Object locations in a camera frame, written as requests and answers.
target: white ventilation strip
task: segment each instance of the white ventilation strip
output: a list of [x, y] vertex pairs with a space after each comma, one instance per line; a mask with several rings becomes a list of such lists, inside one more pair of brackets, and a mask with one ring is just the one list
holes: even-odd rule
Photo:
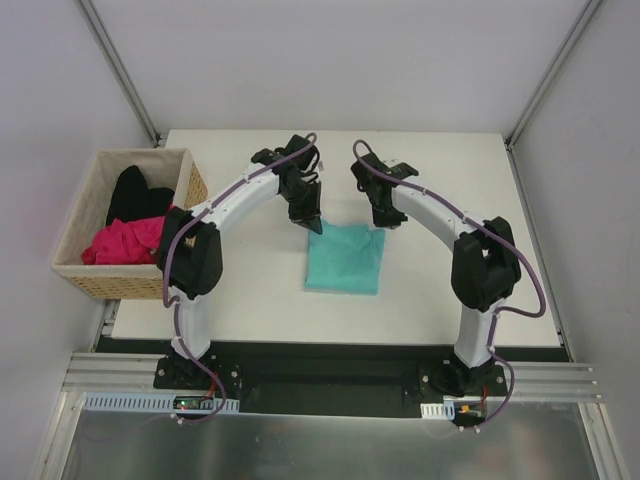
[[456, 416], [453, 402], [421, 403], [420, 413], [424, 420], [453, 420]]
[[[200, 409], [180, 411], [174, 410], [173, 399], [176, 395], [155, 393], [88, 393], [84, 409], [94, 412], [132, 412], [132, 413], [207, 413], [213, 410], [214, 402], [218, 407], [222, 399], [202, 402]], [[240, 402], [227, 400], [218, 413], [238, 413]]]

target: wicker basket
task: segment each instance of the wicker basket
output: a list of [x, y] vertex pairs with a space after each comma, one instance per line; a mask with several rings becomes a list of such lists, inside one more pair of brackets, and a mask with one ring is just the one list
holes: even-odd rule
[[173, 204], [190, 208], [208, 197], [187, 149], [103, 150], [98, 152], [53, 258], [53, 269], [94, 298], [160, 298], [162, 274], [155, 265], [84, 265], [80, 255], [105, 226], [111, 194], [120, 173], [137, 165], [150, 188], [175, 190]]

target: turquoise folded shirt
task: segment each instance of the turquoise folded shirt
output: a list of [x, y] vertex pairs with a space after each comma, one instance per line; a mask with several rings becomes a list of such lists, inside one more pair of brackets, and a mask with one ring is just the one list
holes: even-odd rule
[[304, 286], [375, 295], [385, 231], [368, 225], [338, 227], [322, 220], [322, 235], [309, 234], [309, 270]]

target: white table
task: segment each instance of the white table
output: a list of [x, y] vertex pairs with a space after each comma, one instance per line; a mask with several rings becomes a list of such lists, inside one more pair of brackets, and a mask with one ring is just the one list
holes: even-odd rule
[[[172, 130], [167, 148], [191, 150], [210, 195], [241, 174], [256, 151], [284, 146], [306, 131]], [[509, 160], [500, 135], [329, 132], [318, 133], [322, 155], [321, 209], [333, 224], [371, 224], [371, 207], [349, 167], [353, 141], [367, 140], [382, 160], [420, 171], [419, 181], [481, 218], [501, 215], [516, 245], [536, 261]], [[304, 290], [308, 232], [289, 222], [287, 205], [274, 199], [223, 238], [224, 273], [211, 295], [212, 339], [367, 344], [453, 344], [460, 303], [451, 285], [451, 253], [414, 220], [387, 232], [377, 296]], [[510, 305], [537, 309], [533, 286], [523, 280]], [[171, 313], [160, 300], [123, 300], [112, 336], [169, 339]], [[550, 313], [541, 319], [503, 314], [496, 343], [557, 347]]]

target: red cloth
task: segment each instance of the red cloth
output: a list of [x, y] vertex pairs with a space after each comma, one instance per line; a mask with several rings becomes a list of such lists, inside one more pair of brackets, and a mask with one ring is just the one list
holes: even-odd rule
[[82, 252], [85, 265], [139, 265], [155, 263], [152, 250], [160, 246], [164, 217], [113, 223], [96, 233]]

